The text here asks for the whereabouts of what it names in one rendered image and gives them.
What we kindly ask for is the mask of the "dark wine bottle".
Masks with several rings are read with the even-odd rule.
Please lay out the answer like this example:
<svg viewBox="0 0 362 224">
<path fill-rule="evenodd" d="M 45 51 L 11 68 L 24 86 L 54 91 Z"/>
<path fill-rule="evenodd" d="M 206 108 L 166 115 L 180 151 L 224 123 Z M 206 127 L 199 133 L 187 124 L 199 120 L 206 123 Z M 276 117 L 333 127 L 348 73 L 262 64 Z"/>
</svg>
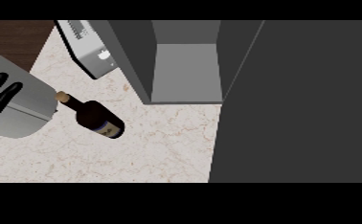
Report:
<svg viewBox="0 0 362 224">
<path fill-rule="evenodd" d="M 101 136 L 116 139 L 123 132 L 123 121 L 97 101 L 78 101 L 69 94 L 58 91 L 54 99 L 75 111 L 78 124 Z"/>
</svg>

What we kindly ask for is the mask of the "silver toaster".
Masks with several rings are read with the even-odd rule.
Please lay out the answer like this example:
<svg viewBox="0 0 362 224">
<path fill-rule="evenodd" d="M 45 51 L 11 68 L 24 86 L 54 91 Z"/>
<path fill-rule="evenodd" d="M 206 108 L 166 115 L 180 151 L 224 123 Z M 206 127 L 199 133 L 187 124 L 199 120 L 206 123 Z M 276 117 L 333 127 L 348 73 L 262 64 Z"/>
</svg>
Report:
<svg viewBox="0 0 362 224">
<path fill-rule="evenodd" d="M 35 133 L 55 111 L 54 89 L 0 56 L 0 136 Z"/>
</svg>

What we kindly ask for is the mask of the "grey open cabinet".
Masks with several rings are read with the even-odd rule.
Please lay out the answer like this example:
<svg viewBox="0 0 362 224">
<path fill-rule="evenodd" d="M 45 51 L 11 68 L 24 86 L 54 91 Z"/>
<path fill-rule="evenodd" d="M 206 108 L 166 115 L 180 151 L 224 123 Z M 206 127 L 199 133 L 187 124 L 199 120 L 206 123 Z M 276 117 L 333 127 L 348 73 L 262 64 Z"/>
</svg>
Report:
<svg viewBox="0 0 362 224">
<path fill-rule="evenodd" d="M 144 104 L 221 104 L 261 20 L 92 20 Z"/>
</svg>

